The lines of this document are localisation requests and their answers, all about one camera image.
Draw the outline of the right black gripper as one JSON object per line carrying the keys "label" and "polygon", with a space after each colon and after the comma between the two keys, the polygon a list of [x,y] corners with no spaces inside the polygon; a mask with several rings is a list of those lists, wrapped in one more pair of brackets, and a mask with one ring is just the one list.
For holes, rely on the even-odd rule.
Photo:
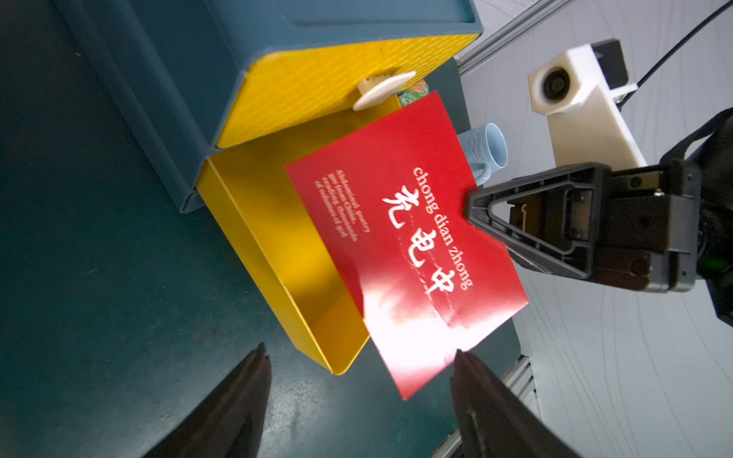
{"label": "right black gripper", "polygon": [[[696,282],[701,191],[702,173],[692,163],[672,160],[612,173],[607,165],[585,162],[477,188],[467,194],[464,216],[539,273],[681,293]],[[588,242],[556,245],[520,230],[556,226],[599,227],[594,266]]]}

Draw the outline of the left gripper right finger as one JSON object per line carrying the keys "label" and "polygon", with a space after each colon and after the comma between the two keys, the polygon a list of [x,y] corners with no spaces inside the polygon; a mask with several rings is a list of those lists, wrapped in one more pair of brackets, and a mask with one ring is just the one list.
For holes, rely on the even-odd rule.
{"label": "left gripper right finger", "polygon": [[477,356],[458,350],[450,379],[465,457],[576,457]]}

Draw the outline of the red postcard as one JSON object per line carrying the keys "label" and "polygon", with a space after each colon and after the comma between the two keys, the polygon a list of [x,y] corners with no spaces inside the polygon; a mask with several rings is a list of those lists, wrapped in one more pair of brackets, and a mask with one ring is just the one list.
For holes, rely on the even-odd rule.
{"label": "red postcard", "polygon": [[527,305],[507,248],[465,217],[475,178],[439,95],[286,172],[403,398]]}

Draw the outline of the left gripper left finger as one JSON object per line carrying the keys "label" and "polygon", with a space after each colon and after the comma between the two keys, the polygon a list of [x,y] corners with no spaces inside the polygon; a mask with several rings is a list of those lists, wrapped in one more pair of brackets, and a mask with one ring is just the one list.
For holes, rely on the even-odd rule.
{"label": "left gripper left finger", "polygon": [[252,350],[148,457],[255,457],[272,381],[262,343]]}

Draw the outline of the teal drawer cabinet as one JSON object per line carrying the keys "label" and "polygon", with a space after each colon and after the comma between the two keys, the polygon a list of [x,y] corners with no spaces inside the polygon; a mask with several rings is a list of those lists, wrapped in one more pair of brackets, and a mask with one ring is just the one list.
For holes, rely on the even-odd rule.
{"label": "teal drawer cabinet", "polygon": [[477,34],[471,1],[61,1],[59,11],[181,213],[196,211],[244,80],[271,53]]}

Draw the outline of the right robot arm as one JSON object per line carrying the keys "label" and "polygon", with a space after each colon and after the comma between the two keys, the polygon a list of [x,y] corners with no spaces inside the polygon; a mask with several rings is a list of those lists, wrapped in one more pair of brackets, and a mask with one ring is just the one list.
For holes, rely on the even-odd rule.
{"label": "right robot arm", "polygon": [[723,110],[656,165],[578,163],[467,196],[466,219],[525,268],[667,293],[707,285],[732,320],[732,113]]}

